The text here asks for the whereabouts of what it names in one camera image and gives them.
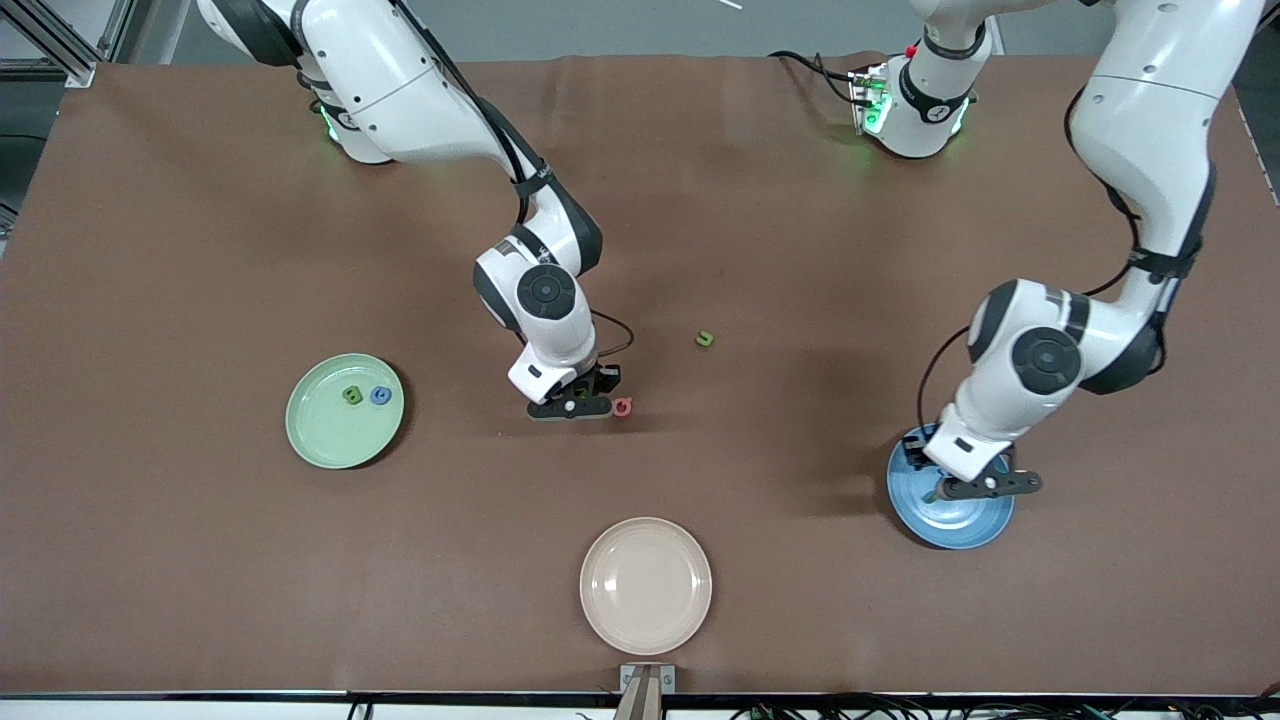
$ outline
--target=brown tabletop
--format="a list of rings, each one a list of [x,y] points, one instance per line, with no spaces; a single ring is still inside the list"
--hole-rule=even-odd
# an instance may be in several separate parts
[[[682,689],[1257,692],[1280,674],[1280,213],[1234,97],[1169,368],[1032,432],[1046,489],[987,547],[924,547],[886,502],[920,372],[983,295],[1124,260],[1061,133],[1089,67],[993,59],[923,161],[776,60],[468,68],[604,228],[584,286],[639,334],[635,415],[553,425],[471,290],[515,213],[497,165],[356,165],[288,70],[102,67],[0,263],[0,687],[611,687],[628,657],[579,566],[657,515],[714,573],[664,657]],[[283,410],[346,351],[390,361],[411,413],[384,459],[325,471]],[[929,413],[966,369],[947,356]]]

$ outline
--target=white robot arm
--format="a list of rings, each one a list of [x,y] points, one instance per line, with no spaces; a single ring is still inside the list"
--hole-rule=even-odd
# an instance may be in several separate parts
[[[946,471],[942,498],[1039,489],[1034,473],[1000,461],[1010,445],[1076,388],[1116,392],[1158,369],[1157,356],[1164,363],[1165,319],[1199,252],[1213,196],[1210,120],[1262,5],[1116,1],[1115,36],[1076,96],[1069,138],[1120,206],[1132,205],[1142,220],[1120,295],[1103,302],[1018,279],[987,296],[968,336],[973,373],[937,430],[908,443],[918,464]]]
[[[476,260],[472,283],[498,323],[525,341],[507,377],[530,400],[535,419],[612,414],[604,393],[617,386],[620,370],[598,363],[591,310],[575,279],[600,259],[599,227],[502,113],[475,95],[402,1],[197,0],[197,6],[214,32],[260,63],[298,68],[330,137],[353,160],[500,164],[521,213],[507,237]]]

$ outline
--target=beige plate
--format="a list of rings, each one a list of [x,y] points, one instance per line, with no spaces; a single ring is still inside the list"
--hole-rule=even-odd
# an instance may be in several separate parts
[[[632,518],[591,544],[579,594],[604,642],[632,655],[660,655],[694,637],[707,618],[712,568],[680,525]]]

